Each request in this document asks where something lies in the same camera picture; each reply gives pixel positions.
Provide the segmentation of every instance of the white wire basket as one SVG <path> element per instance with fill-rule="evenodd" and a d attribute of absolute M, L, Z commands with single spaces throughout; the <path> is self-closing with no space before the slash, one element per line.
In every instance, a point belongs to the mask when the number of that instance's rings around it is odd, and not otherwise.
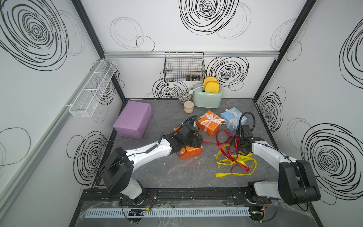
<path fill-rule="evenodd" d="M 69 112 L 74 117 L 92 117 L 116 68 L 115 60 L 103 59 L 100 61 L 96 70 L 69 108 Z"/>

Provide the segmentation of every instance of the purple gift box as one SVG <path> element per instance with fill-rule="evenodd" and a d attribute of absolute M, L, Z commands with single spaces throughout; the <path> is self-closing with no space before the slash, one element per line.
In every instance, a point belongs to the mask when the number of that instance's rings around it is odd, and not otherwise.
<path fill-rule="evenodd" d="M 128 101 L 113 127 L 121 136 L 142 139 L 151 116 L 149 103 Z"/>

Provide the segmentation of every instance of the bread slice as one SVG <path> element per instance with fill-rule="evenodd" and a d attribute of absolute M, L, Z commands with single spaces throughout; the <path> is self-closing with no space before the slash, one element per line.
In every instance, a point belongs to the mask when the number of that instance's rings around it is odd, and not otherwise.
<path fill-rule="evenodd" d="M 205 92 L 219 93 L 219 83 L 216 81 L 210 81 L 205 85 Z"/>
<path fill-rule="evenodd" d="M 210 81 L 216 81 L 217 82 L 217 78 L 215 78 L 215 77 L 206 77 L 204 79 L 203 86 L 206 85 Z"/>

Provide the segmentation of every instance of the wall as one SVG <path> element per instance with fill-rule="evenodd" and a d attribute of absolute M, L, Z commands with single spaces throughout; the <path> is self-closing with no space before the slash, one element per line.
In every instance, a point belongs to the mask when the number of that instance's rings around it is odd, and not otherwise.
<path fill-rule="evenodd" d="M 93 182 L 121 108 L 117 93 L 104 104 L 93 118 L 70 116 L 0 227 L 69 225 L 83 189 Z"/>
<path fill-rule="evenodd" d="M 324 226 L 361 226 L 363 2 L 319 0 L 258 100 L 281 151 L 312 164 Z"/>
<path fill-rule="evenodd" d="M 197 83 L 181 80 L 165 82 L 164 58 L 115 60 L 126 98 L 176 98 Z M 253 97 L 273 61 L 273 57 L 204 58 L 206 76 L 217 77 L 224 98 Z"/>
<path fill-rule="evenodd" d="M 82 3 L 105 52 L 166 52 L 280 50 L 305 0 Z M 223 84 L 225 98 L 253 97 L 273 60 L 272 57 L 204 59 L 206 75 L 216 76 Z M 164 59 L 118 59 L 117 62 L 127 98 L 176 98 L 194 86 L 185 76 L 176 76 L 171 82 L 160 81 L 164 76 L 160 73 Z M 159 87 L 164 88 L 162 95 L 155 91 Z"/>
<path fill-rule="evenodd" d="M 98 55 L 71 0 L 0 2 L 1 196 Z"/>
<path fill-rule="evenodd" d="M 1 193 L 99 57 L 71 0 L 1 0 L 0 6 Z M 0 226 L 68 226 L 120 107 L 109 84 L 91 118 L 69 114 Z"/>

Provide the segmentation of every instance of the gray marble tabletop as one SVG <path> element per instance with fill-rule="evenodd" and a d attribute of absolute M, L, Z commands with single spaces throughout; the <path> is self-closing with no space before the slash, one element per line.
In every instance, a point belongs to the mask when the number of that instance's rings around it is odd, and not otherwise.
<path fill-rule="evenodd" d="M 120 146 L 125 150 L 135 149 L 153 143 L 159 139 L 161 133 L 171 133 L 175 127 L 179 127 L 188 117 L 204 115 L 208 110 L 207 108 L 194 107 L 194 112 L 187 114 L 183 111 L 183 104 L 179 100 L 135 101 L 150 103 L 153 110 L 153 116 L 145 135 L 142 140 L 117 135 L 113 149 Z M 242 113 L 246 111 L 252 112 L 256 118 L 253 135 L 264 138 L 272 145 L 252 99 L 223 99 L 219 108 L 210 109 L 210 111 L 220 115 L 225 109 L 232 107 L 236 107 Z M 246 116 L 248 118 L 247 124 L 252 126 L 252 117 Z M 220 129 L 228 130 L 225 125 L 221 126 Z M 211 137 L 202 130 L 200 134 L 203 136 L 204 141 L 216 142 L 215 136 Z M 222 142 L 227 137 L 228 135 L 221 132 L 218 138 Z M 252 175 L 216 177 L 216 173 L 229 173 L 230 169 L 228 166 L 223 166 L 221 169 L 218 168 L 215 161 L 218 151 L 217 145 L 204 143 L 200 156 L 186 160 L 180 160 L 176 154 L 158 158 L 136 169 L 132 177 L 139 180 L 145 188 L 245 187 L 251 181 L 276 181 L 278 179 L 278 172 L 257 155 L 253 155 L 253 158 L 257 161 L 257 168 Z M 245 173 L 240 167 L 235 167 L 233 172 Z"/>

